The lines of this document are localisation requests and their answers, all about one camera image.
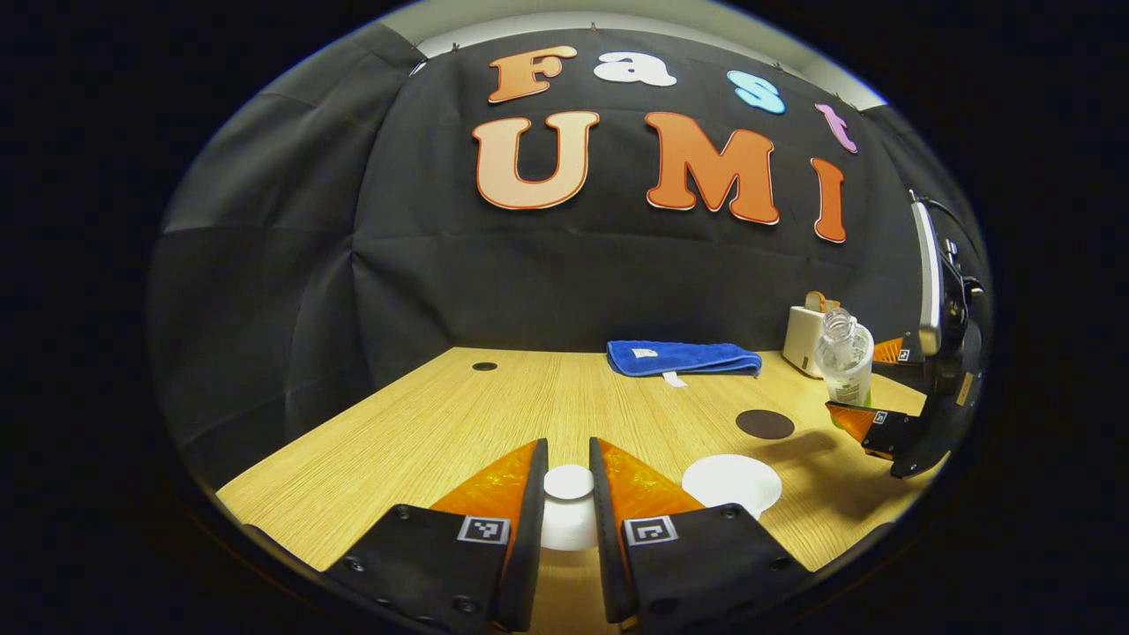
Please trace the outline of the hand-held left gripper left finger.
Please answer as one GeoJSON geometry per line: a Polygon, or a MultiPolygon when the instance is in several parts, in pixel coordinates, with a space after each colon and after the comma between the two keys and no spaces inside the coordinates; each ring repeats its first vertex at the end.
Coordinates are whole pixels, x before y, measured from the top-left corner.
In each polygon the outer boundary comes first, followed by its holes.
{"type": "Polygon", "coordinates": [[[548,442],[496,459],[428,507],[393,505],[323,580],[415,634],[528,630],[548,442]]]}

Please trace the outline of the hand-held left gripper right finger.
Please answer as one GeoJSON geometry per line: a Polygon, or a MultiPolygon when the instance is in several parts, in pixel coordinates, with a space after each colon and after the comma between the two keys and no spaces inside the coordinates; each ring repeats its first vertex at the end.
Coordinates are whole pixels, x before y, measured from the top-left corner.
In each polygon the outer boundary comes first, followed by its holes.
{"type": "Polygon", "coordinates": [[[745,634],[814,574],[738,503],[706,506],[589,440],[606,619],[625,634],[745,634]]]}

